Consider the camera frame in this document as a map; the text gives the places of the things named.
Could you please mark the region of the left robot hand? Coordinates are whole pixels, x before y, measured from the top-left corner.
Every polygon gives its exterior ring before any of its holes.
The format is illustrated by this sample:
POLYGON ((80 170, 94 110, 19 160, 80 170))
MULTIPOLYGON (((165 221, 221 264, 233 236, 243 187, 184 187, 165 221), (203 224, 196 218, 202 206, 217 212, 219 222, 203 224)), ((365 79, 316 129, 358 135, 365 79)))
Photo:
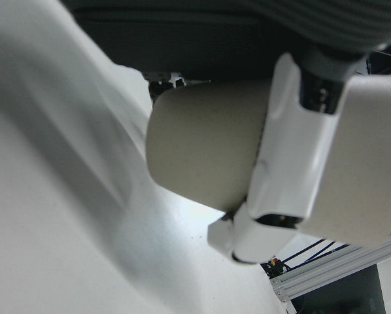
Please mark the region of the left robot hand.
POLYGON ((391 1, 66 1, 153 110, 162 187, 224 212, 208 242, 265 262, 296 234, 380 245, 391 229, 391 1))

